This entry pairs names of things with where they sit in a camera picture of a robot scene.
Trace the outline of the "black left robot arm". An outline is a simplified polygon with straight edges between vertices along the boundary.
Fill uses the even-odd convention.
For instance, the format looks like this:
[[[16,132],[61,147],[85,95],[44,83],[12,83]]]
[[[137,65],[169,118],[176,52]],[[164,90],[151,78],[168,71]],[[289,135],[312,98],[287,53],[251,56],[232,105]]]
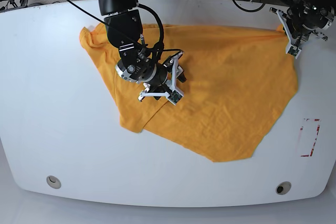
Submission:
[[[298,58],[302,46],[311,34],[317,39],[328,40],[322,32],[335,22],[335,0],[280,0],[288,5],[286,12],[276,8],[270,11],[276,14],[288,37],[285,52]]]

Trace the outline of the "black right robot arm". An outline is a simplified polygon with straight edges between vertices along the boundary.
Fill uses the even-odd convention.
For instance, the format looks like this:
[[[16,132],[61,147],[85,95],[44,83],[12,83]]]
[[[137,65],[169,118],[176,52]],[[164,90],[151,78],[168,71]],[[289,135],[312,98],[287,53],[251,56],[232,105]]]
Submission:
[[[117,74],[128,82],[141,83],[144,90],[138,97],[158,100],[165,97],[176,105],[184,96],[177,82],[185,82],[183,68],[179,59],[183,51],[174,50],[174,54],[160,63],[164,48],[164,28],[157,13],[138,0],[98,0],[100,13],[104,16],[107,38],[119,51],[120,60],[115,66]],[[159,39],[153,47],[146,44],[139,9],[151,13],[159,26]]]

